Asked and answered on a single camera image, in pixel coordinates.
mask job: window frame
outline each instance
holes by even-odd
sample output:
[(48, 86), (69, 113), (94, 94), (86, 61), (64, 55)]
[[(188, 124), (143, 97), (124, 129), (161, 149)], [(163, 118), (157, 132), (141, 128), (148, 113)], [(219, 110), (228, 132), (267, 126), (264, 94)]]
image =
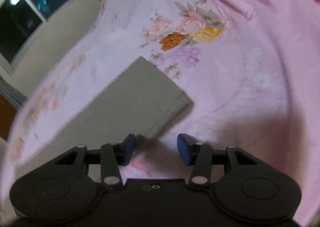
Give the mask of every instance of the window frame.
[[(0, 0), (0, 8), (5, 3), (6, 0)], [(66, 4), (71, 3), (73, 0), (67, 0), (63, 5), (61, 5), (56, 11), (58, 12), (60, 8), (65, 6)], [(18, 52), (15, 54), (13, 60), (11, 63), (9, 63), (6, 58), (2, 55), (0, 52), (0, 66), (9, 74), (12, 75), (14, 73), (15, 69), (17, 68), (18, 64), (24, 57), (25, 53), (28, 51), (30, 45), (35, 41), (36, 35), (38, 32), (40, 32), (41, 28), (50, 21), (51, 17), (55, 15), (53, 13), (48, 19), (41, 13), (41, 11), (34, 5), (32, 0), (25, 0), (25, 2), (28, 4), (28, 6), (33, 10), (34, 13), (37, 14), (39, 19), (42, 21), (42, 23), (35, 29), (35, 31), (26, 39), (26, 41), (23, 43), (23, 45), (20, 47)]]

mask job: bed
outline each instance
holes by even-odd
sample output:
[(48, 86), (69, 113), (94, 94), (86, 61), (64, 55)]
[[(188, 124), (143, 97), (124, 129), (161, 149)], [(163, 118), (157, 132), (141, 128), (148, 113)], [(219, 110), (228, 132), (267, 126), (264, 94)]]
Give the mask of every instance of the bed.
[[(320, 204), (319, 14), (313, 0), (102, 0), (90, 32), (19, 111), (2, 200), (15, 168), (142, 56), (185, 91), (194, 109), (139, 150), (123, 177), (188, 177), (176, 163), (179, 133), (214, 148), (237, 145), (300, 184), (294, 219), (306, 226)], [(223, 173), (212, 170), (213, 181)]]

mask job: pink flower print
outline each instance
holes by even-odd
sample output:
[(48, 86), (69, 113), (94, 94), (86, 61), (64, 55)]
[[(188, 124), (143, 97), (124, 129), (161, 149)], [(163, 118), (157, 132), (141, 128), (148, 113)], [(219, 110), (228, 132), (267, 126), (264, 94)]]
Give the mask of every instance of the pink flower print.
[(169, 18), (165, 18), (156, 22), (151, 28), (145, 27), (146, 41), (150, 42), (156, 40), (160, 35), (170, 31), (172, 28), (171, 25), (172, 21)]
[(149, 173), (149, 167), (141, 159), (132, 159), (129, 163), (129, 166), (132, 166), (135, 169), (138, 169), (142, 172)]
[(205, 21), (197, 12), (189, 12), (189, 17), (185, 17), (176, 28), (181, 34), (192, 34), (205, 28)]

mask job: white wall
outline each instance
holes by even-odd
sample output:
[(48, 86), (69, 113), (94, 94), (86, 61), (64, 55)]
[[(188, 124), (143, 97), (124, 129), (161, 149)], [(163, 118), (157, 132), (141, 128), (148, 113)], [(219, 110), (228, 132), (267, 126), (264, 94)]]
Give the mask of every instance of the white wall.
[(89, 30), (100, 10), (100, 0), (70, 0), (40, 28), (16, 69), (0, 75), (27, 97), (66, 52)]

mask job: yellow flower print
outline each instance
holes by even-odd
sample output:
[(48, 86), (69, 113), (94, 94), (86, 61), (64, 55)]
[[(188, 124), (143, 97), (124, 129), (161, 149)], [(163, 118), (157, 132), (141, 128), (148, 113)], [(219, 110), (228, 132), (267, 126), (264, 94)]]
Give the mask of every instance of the yellow flower print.
[(206, 26), (205, 28), (200, 29), (197, 32), (193, 33), (191, 36), (192, 36), (192, 39), (196, 42), (211, 42), (221, 32), (222, 32), (222, 29), (219, 29), (219, 28), (212, 29)]

